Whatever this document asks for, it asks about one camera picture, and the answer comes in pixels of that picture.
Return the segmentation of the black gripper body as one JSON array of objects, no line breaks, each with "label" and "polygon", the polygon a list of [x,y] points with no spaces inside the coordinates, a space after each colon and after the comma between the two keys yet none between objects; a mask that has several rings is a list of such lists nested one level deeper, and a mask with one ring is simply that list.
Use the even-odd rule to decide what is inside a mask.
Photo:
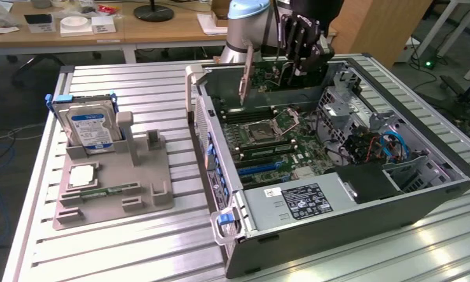
[{"label": "black gripper body", "polygon": [[309,19],[319,21],[319,47],[321,47],[321,63],[326,63],[334,56],[334,49],[327,43],[329,26],[335,17],[339,15],[342,1],[291,1],[290,9],[293,16],[303,16]]}]

